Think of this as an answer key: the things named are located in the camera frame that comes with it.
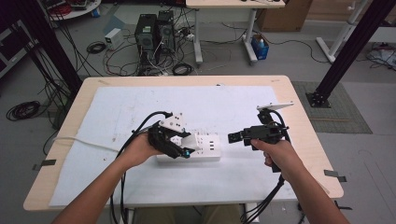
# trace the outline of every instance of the forearm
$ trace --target forearm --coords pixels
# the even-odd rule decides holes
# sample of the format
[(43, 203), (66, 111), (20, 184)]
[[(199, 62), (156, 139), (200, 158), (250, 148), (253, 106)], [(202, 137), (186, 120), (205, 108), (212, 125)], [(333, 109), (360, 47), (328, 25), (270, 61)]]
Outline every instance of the forearm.
[(111, 163), (53, 223), (95, 223), (126, 170), (117, 161)]
[(348, 223), (315, 178), (302, 168), (289, 180), (310, 223)]

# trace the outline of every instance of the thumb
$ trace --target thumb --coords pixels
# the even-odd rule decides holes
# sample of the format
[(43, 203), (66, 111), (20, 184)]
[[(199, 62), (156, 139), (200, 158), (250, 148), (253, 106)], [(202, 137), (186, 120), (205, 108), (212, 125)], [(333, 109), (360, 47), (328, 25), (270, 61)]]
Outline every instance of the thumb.
[(268, 154), (271, 154), (274, 151), (274, 145), (263, 142), (259, 139), (251, 139), (250, 144), (253, 145), (258, 150), (264, 151)]

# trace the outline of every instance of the person's left arm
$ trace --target person's left arm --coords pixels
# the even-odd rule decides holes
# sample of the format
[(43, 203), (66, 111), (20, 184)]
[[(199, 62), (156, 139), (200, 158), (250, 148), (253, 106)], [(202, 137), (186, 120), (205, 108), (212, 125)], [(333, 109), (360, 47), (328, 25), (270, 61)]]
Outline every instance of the person's left arm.
[(95, 223), (122, 175), (159, 154), (161, 152), (149, 144), (147, 135), (140, 134), (52, 223)]

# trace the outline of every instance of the person's leg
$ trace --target person's leg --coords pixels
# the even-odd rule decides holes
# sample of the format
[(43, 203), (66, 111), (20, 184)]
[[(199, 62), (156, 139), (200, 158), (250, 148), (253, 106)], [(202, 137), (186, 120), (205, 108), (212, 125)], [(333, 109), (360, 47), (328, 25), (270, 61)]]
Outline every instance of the person's leg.
[(136, 208), (134, 224), (175, 224), (174, 207)]
[(208, 205), (202, 213), (203, 224), (241, 224), (238, 204)]

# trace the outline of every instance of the black vertical beam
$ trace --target black vertical beam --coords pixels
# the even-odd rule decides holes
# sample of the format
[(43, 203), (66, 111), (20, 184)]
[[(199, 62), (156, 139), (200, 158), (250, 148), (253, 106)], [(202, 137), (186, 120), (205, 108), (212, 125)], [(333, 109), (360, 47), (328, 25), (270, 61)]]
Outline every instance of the black vertical beam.
[(38, 40), (44, 51), (48, 54), (52, 63), (61, 75), (67, 88), (70, 90), (70, 98), (74, 99), (82, 85), (81, 79), (67, 57), (61, 43), (53, 32), (46, 19), (46, 15), (37, 0), (12, 0), (13, 13), (18, 13), (21, 21), (28, 29), (31, 36)]
[(396, 0), (374, 0), (367, 9), (355, 31), (341, 49), (326, 76), (313, 93), (308, 93), (312, 107), (323, 107), (335, 86), (354, 62), (358, 54), (375, 33), (379, 24), (388, 16)]

